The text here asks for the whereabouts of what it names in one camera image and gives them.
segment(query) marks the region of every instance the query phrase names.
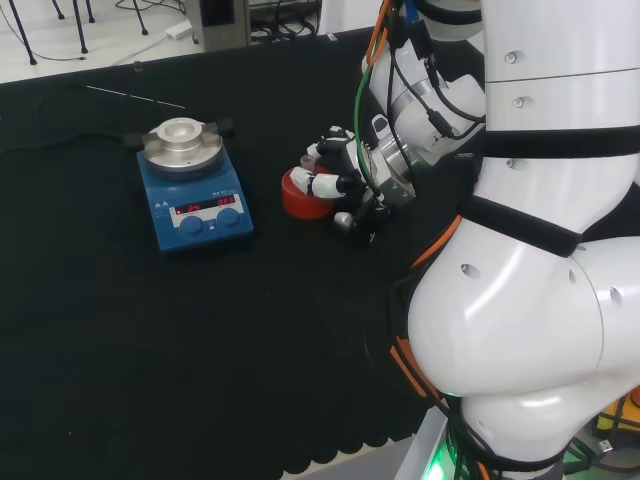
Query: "red container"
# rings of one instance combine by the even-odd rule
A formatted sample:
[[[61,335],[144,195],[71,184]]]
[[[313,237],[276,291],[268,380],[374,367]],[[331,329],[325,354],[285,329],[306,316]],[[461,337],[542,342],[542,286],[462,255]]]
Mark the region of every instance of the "red container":
[[[301,220],[318,220],[324,218],[333,210],[333,200],[305,195],[291,181],[289,170],[282,177],[282,205],[292,217]],[[322,167],[316,167],[314,173],[329,173]]]

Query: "tripod leg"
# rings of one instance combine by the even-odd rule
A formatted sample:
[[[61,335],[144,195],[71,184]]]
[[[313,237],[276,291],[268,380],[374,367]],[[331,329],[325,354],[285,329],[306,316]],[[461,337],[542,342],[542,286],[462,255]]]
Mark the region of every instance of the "tripod leg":
[[[149,32],[146,28],[144,28],[144,22],[142,21],[142,15],[140,15],[140,9],[138,8],[138,2],[133,0],[133,6],[136,7],[136,13],[138,14],[138,20],[140,20],[140,25],[142,26],[142,34],[149,35]]]
[[[89,12],[89,23],[96,23],[96,19],[93,18],[93,12],[91,11],[91,0],[87,0],[87,11]]]
[[[37,65],[38,62],[36,62],[36,59],[33,58],[33,52],[31,51],[31,47],[29,46],[29,40],[27,40],[27,34],[24,33],[24,28],[22,28],[22,22],[20,21],[18,10],[16,10],[16,6],[13,4],[13,0],[9,0],[9,5],[11,5],[13,16],[15,17],[16,23],[18,24],[18,30],[20,30],[20,35],[22,35],[22,43],[24,43],[24,47],[27,49],[27,53],[29,54],[29,63],[31,65]]]
[[[53,6],[56,7],[56,12],[58,12],[58,20],[64,20],[64,15],[60,11],[60,7],[58,6],[58,2],[56,2],[56,0],[53,0]]]
[[[78,0],[73,0],[73,11],[76,14],[76,23],[78,24],[78,34],[80,35],[80,46],[82,47],[82,53],[89,53],[87,46],[84,43],[84,33],[82,31],[82,22],[80,21],[80,11],[78,10]]]

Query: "black tablecloth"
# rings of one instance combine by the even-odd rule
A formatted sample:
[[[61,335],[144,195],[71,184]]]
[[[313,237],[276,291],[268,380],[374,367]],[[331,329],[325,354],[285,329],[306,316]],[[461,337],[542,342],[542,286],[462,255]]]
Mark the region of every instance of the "black tablecloth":
[[[352,126],[368,36],[0,87],[0,151],[69,139],[0,156],[0,477],[276,479],[417,429],[427,406],[389,363],[383,294],[452,220],[469,166],[439,164],[369,250],[280,203],[306,146]],[[447,75],[482,77],[468,44],[440,48]],[[235,121],[251,240],[163,258],[134,157],[74,138],[173,116]],[[616,215],[639,218],[635,195]]]

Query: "green light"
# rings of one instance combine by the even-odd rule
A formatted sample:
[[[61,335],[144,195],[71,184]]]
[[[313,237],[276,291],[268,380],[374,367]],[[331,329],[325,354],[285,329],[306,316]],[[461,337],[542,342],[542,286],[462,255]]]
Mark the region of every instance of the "green light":
[[[444,471],[439,462],[433,462],[426,473],[422,476],[422,480],[444,480]]]

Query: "yellow object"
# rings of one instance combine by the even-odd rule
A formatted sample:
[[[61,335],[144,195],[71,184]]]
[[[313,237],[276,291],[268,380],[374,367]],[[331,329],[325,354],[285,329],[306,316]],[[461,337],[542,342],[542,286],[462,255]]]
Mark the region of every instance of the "yellow object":
[[[612,403],[609,405],[603,413],[608,415],[615,415],[616,410],[618,409],[618,402]],[[622,408],[622,417],[623,420],[629,420],[631,422],[640,423],[640,408],[636,407],[635,404],[631,401],[631,397],[627,398],[627,401],[624,403],[624,407]],[[613,428],[613,420],[609,420],[608,418],[598,418],[598,431],[601,433],[609,433]],[[625,425],[621,423],[618,428],[620,430],[626,430],[631,432],[640,432],[640,428],[633,427],[631,425]]]

